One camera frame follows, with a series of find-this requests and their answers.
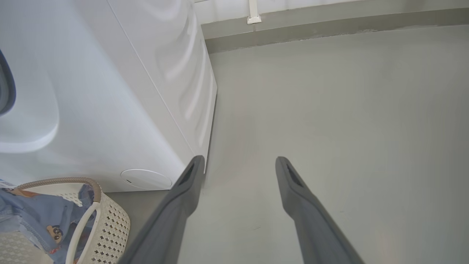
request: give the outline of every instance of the concrete floor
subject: concrete floor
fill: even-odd
[[[219,87],[210,163],[180,264],[302,263],[275,177],[279,155],[366,263],[467,263],[469,26],[210,59]],[[135,229],[159,193],[141,207],[130,195],[111,197]]]
[[[118,203],[130,218],[130,232],[127,243],[131,244],[140,229],[158,207],[169,191],[145,191],[126,193],[107,193],[106,195]]]

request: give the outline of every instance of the wall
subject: wall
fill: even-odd
[[[320,6],[356,0],[257,0],[260,14],[288,9]],[[247,17],[249,0],[207,0],[195,3],[197,17],[201,24],[227,19]]]

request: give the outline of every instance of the laundry basket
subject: laundry basket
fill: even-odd
[[[78,192],[83,184],[93,187],[94,201],[85,212],[73,233],[66,264],[73,264],[76,247],[86,222],[96,211],[90,236],[77,264],[115,264],[124,253],[129,236],[130,220],[116,202],[101,191],[99,184],[90,178],[57,178],[40,180],[18,186],[40,194],[62,196],[81,206]],[[21,233],[0,234],[0,264],[41,263],[51,264],[52,259],[34,247]]]

